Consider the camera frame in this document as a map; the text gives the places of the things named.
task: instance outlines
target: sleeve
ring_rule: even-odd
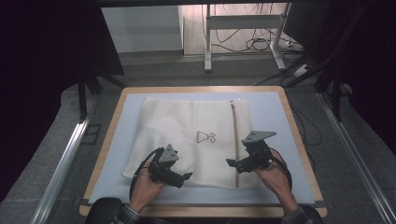
[[[305,213],[302,208],[290,213],[282,218],[282,224],[314,224],[314,221]]]
[[[137,223],[139,218],[140,215],[125,204],[113,220],[111,220],[110,224],[134,224]]]

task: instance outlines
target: metal frame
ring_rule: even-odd
[[[346,153],[348,154],[352,164],[355,166],[356,171],[361,177],[361,182],[364,187],[366,187],[368,193],[370,194],[379,215],[384,220],[384,223],[391,224],[396,223],[396,216],[393,213],[393,208],[391,207],[387,197],[382,191],[381,187],[376,183],[373,175],[370,170],[366,166],[361,154],[358,149],[353,144],[352,140],[347,133],[347,130],[344,128],[344,125],[341,121],[338,121],[337,117],[332,112],[332,104],[330,103],[326,93],[317,93],[317,96],[326,111],[327,116],[329,117],[332,126],[335,129],[338,137],[340,138],[344,148],[346,149]]]
[[[56,167],[56,170],[49,182],[49,185],[47,186],[47,189],[44,192],[37,209],[35,210],[35,214],[33,215],[33,218],[30,222],[31,224],[46,223],[52,206],[58,197],[62,184],[64,183],[67,172],[69,171],[70,165],[72,164],[72,161],[76,155],[82,136],[84,135],[88,123],[90,122],[92,116],[92,112],[90,111],[92,111],[96,105],[96,98],[96,96],[91,98],[88,103],[89,112],[87,113],[85,120],[83,120],[81,123],[78,123],[75,130],[73,131],[66,149],[64,150],[64,154],[62,155],[61,160],[59,161],[58,166]]]
[[[229,29],[276,29],[274,42],[269,43],[279,70],[285,70],[282,57],[277,46],[288,16],[290,3],[287,3],[279,15],[243,15],[243,16],[211,16],[210,5],[206,5],[206,43],[205,43],[205,71],[212,70],[212,52],[210,43],[211,30]]]

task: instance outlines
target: hand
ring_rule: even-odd
[[[144,207],[152,203],[158,197],[163,186],[165,186],[164,183],[152,182],[149,176],[149,169],[143,168],[134,185],[134,192],[132,193],[129,206],[137,213],[140,213]]]
[[[271,152],[274,157],[283,161],[275,150],[271,149]],[[291,193],[288,178],[286,177],[283,169],[276,162],[271,162],[269,167],[266,169],[257,168],[254,172],[256,172],[262,180],[262,183],[279,199],[280,204],[285,211],[285,215],[292,213],[299,208],[294,195]]]

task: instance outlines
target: wrist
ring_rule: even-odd
[[[136,202],[136,201],[131,201],[129,203],[129,207],[134,209],[137,213],[140,214],[142,212],[143,208],[145,207],[145,205],[143,203],[139,203],[139,202]]]
[[[290,191],[277,194],[276,197],[279,199],[285,215],[295,212],[300,207]]]

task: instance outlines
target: metal rail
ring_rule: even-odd
[[[333,114],[331,103],[326,96],[326,93],[318,93],[318,98],[323,108],[325,109],[326,114],[329,117],[330,122],[332,123],[332,126],[334,127],[338,137],[344,145],[344,148],[346,149],[350,160],[352,161],[359,176],[361,177],[361,181],[363,182],[364,187],[366,187],[376,208],[378,209],[380,216],[383,218],[384,223],[396,223],[396,216],[387,197],[385,196],[378,183],[376,183],[373,175],[371,174],[363,158],[361,157],[361,154],[349,137],[349,134],[347,133],[347,130],[345,129],[343,123],[338,121],[338,119]]]
[[[69,171],[70,165],[76,155],[78,150],[79,143],[81,142],[82,136],[87,129],[88,123],[90,122],[92,113],[90,111],[93,110],[97,101],[97,97],[93,96],[91,100],[88,102],[88,114],[87,118],[79,123],[64,150],[64,154],[61,157],[61,160],[56,167],[56,170],[52,176],[52,179],[47,186],[46,191],[44,192],[43,197],[41,198],[40,203],[38,204],[37,209],[35,210],[35,214],[31,220],[31,224],[43,224],[46,223],[47,218],[50,215],[50,211],[52,209],[53,204],[58,197],[59,191],[64,183],[67,172]]]

